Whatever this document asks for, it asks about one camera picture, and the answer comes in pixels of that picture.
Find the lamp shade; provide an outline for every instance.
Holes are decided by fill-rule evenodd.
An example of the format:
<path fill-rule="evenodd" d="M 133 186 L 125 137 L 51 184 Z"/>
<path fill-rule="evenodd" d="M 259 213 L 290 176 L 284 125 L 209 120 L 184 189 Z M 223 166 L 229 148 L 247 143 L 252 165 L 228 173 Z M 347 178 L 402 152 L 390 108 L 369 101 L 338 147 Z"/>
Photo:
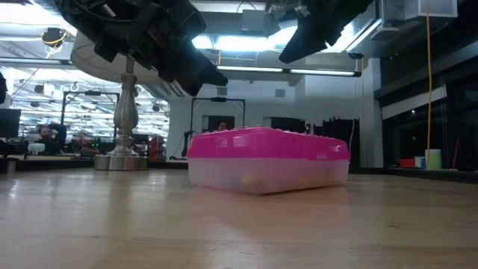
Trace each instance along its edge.
<path fill-rule="evenodd" d="M 78 32 L 73 45 L 71 60 L 75 67 L 96 78 L 121 83 L 121 74 L 126 70 L 126 56 L 118 54 L 112 63 L 94 52 L 95 43 Z M 138 84 L 161 83 L 163 80 L 155 71 L 134 63 L 134 74 Z"/>

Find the pink plastic container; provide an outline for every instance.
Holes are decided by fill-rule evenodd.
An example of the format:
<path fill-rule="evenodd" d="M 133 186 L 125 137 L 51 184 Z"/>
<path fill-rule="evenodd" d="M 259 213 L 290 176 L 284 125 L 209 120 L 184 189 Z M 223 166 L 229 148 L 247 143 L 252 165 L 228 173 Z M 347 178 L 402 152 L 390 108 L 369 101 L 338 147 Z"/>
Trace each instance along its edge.
<path fill-rule="evenodd" d="M 255 127 L 198 134 L 189 153 L 195 185 L 271 194 L 347 183 L 342 140 Z"/>

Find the white wall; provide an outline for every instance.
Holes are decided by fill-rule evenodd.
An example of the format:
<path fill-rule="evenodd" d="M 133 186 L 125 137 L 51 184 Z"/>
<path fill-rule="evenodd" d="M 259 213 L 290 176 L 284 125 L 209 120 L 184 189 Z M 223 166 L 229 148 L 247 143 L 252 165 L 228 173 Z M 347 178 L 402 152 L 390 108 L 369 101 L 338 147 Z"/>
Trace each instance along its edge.
<path fill-rule="evenodd" d="M 350 77 L 305 76 L 297 85 L 297 117 L 317 126 L 332 117 L 353 119 L 360 109 L 355 102 L 357 81 Z"/>
<path fill-rule="evenodd" d="M 227 98 L 247 99 L 248 101 L 267 103 L 286 103 L 295 99 L 295 87 L 286 81 L 236 81 L 227 84 Z M 285 90 L 284 98 L 275 98 L 276 89 Z M 205 84 L 197 97 L 216 97 L 217 89 L 214 85 Z"/>

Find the hanging cable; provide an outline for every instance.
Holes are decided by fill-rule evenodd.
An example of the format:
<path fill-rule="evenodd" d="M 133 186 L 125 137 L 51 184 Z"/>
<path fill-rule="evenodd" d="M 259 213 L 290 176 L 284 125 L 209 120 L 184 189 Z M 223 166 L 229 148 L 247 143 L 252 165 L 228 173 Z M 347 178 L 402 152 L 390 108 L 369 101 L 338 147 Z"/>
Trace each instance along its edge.
<path fill-rule="evenodd" d="M 365 127 L 365 77 L 364 77 L 364 58 L 361 59 L 361 125 Z M 363 138 L 361 139 L 363 142 L 362 149 L 364 150 L 364 165 L 367 166 L 367 150 L 365 148 L 365 136 L 362 135 Z"/>
<path fill-rule="evenodd" d="M 178 153 L 179 147 L 181 147 L 181 142 L 183 140 L 184 140 L 184 135 L 181 136 L 181 140 L 179 141 L 178 147 L 176 148 L 176 151 L 171 156 L 176 156 L 176 153 Z"/>
<path fill-rule="evenodd" d="M 356 81 L 356 84 L 355 84 L 355 90 L 354 90 L 353 98 L 354 98 L 354 99 L 357 98 L 357 81 Z M 356 106 L 355 106 L 354 109 L 353 109 L 352 132 L 350 133 L 350 139 L 349 139 L 349 154 L 350 154 L 350 158 L 352 158 L 352 139 L 353 139 L 353 132 L 354 132 L 355 129 L 356 129 L 356 111 L 357 111 L 357 108 L 356 108 Z"/>
<path fill-rule="evenodd" d="M 58 47 L 58 49 L 53 49 L 53 48 L 50 47 L 50 46 L 45 46 L 45 52 L 46 52 L 47 54 L 50 54 L 50 56 L 53 55 L 53 54 L 56 54 L 56 53 L 58 53 L 58 52 L 61 52 L 62 49 L 63 49 L 63 46 Z"/>
<path fill-rule="evenodd" d="M 238 5 L 238 8 L 236 10 L 236 13 L 239 13 L 239 8 L 242 6 L 242 4 L 244 3 L 247 3 L 247 4 L 250 4 L 252 8 L 254 8 L 254 10 L 257 10 L 257 8 L 255 8 L 255 5 L 253 5 L 250 1 L 242 1 L 239 5 Z"/>
<path fill-rule="evenodd" d="M 56 46 L 57 43 L 59 43 L 59 42 L 65 40 L 65 38 L 66 38 L 66 32 L 65 32 L 65 34 L 63 34 L 63 36 L 60 37 L 58 40 L 55 40 L 55 41 L 44 41 L 44 40 L 42 40 L 42 42 L 45 43 L 45 44 L 55 44 L 55 46 Z"/>
<path fill-rule="evenodd" d="M 428 131 L 426 134 L 426 169 L 430 163 L 430 138 L 432 132 L 432 46 L 430 36 L 430 0 L 426 0 L 426 50 L 428 56 Z"/>
<path fill-rule="evenodd" d="M 53 53 L 49 52 L 49 53 L 46 55 L 45 59 L 50 58 L 50 56 L 52 56 L 52 55 L 53 55 Z M 25 82 L 23 82 L 23 84 L 22 84 L 17 90 L 15 90 L 10 97 L 8 97 L 7 100 L 11 100 L 13 97 L 19 95 L 19 94 L 22 92 L 22 90 L 24 90 L 25 87 L 30 84 L 29 82 L 30 82 L 30 81 L 33 79 L 33 77 L 37 74 L 38 70 L 40 70 L 40 68 L 37 68 L 37 69 L 30 75 L 30 77 L 27 78 L 27 80 L 25 80 Z"/>
<path fill-rule="evenodd" d="M 444 89 L 443 89 L 443 96 L 446 96 L 447 95 L 447 85 L 444 84 Z M 445 149 L 446 150 L 446 162 L 447 164 L 449 163 L 450 161 L 450 156 L 449 156 L 449 153 L 450 153 L 450 150 L 449 150 L 449 147 L 448 147 L 448 111 L 447 111 L 447 105 L 445 103 L 445 98 L 443 98 L 443 110 L 444 110 L 444 125 L 445 125 Z"/>

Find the desk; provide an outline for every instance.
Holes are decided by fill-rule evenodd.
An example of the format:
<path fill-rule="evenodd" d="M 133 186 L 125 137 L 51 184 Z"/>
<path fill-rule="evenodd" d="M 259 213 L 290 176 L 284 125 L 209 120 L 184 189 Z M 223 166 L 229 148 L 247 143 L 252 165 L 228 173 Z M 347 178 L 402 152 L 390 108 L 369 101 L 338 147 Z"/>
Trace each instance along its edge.
<path fill-rule="evenodd" d="M 17 173 L 0 181 L 2 268 L 475 268 L 478 186 L 351 175 L 264 197 L 185 170 Z"/>

